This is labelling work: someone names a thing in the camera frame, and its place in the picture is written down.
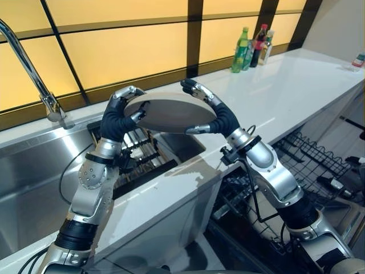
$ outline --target faucet spout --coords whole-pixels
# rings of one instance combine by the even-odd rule
[[[31,60],[24,51],[23,46],[20,44],[18,38],[15,36],[11,28],[0,19],[0,32],[5,36],[11,48],[22,63],[24,69],[27,71],[29,77],[39,91],[39,97],[43,104],[47,108],[47,118],[51,122],[62,122],[66,117],[66,114],[62,110],[60,104],[52,93],[49,92],[46,85],[43,83],[38,72],[35,70]]]

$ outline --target kitchen sink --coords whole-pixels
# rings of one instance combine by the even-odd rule
[[[0,147],[0,259],[60,228],[68,210],[58,190],[60,175],[78,153],[91,143],[95,145],[100,120],[101,116],[96,116],[69,130],[40,132]],[[205,150],[192,136],[141,128],[125,136],[122,148],[131,151],[137,167],[120,175],[114,199]],[[68,200],[76,191],[85,153],[63,177],[61,189]]]

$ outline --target white quartz countertop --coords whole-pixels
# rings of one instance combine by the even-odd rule
[[[268,64],[239,74],[229,69],[198,76],[196,81],[206,85],[236,114],[241,127],[257,126],[255,134],[272,143],[303,124],[332,101],[364,79],[364,70],[343,69],[347,62],[298,49],[269,58]],[[174,83],[147,92],[182,92]],[[69,114],[74,119],[102,113],[106,102]],[[50,122],[42,119],[0,132],[0,145],[19,136],[45,130]],[[220,148],[226,145],[223,136],[203,134],[197,139],[206,147],[199,156],[145,183],[115,201],[109,222],[104,228],[96,249],[130,239],[151,220],[168,214],[172,207],[195,195],[198,188],[217,177],[226,167],[220,164]],[[0,261],[0,273],[16,273],[34,253],[52,241],[56,233],[26,247]]]

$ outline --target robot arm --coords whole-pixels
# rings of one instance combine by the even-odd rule
[[[113,185],[119,176],[114,158],[121,153],[123,136],[145,116],[146,105],[128,117],[123,111],[127,100],[144,92],[129,86],[115,92],[103,115],[102,138],[95,151],[86,155],[79,170],[79,185],[66,219],[38,269],[38,274],[86,273],[86,264],[98,225],[110,207]]]
[[[196,125],[186,134],[221,133],[231,146],[223,148],[225,164],[241,162],[247,172],[277,209],[290,234],[299,240],[314,265],[324,273],[353,274],[365,269],[365,262],[353,259],[350,248],[305,196],[294,176],[280,163],[274,149],[251,136],[238,123],[232,111],[210,90],[191,79],[181,81],[184,92],[199,98],[216,112],[217,119]]]

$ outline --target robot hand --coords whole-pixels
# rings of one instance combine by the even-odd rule
[[[185,130],[186,134],[221,133],[227,138],[234,130],[240,127],[236,116],[229,107],[205,86],[191,79],[182,80],[180,84],[185,93],[206,102],[217,115],[217,119],[208,124],[188,127]]]
[[[143,94],[143,90],[128,86],[111,95],[100,126],[102,138],[119,142],[126,132],[132,130],[136,123],[145,117],[147,102],[142,104],[139,110],[131,116],[124,116],[124,108],[128,100]]]

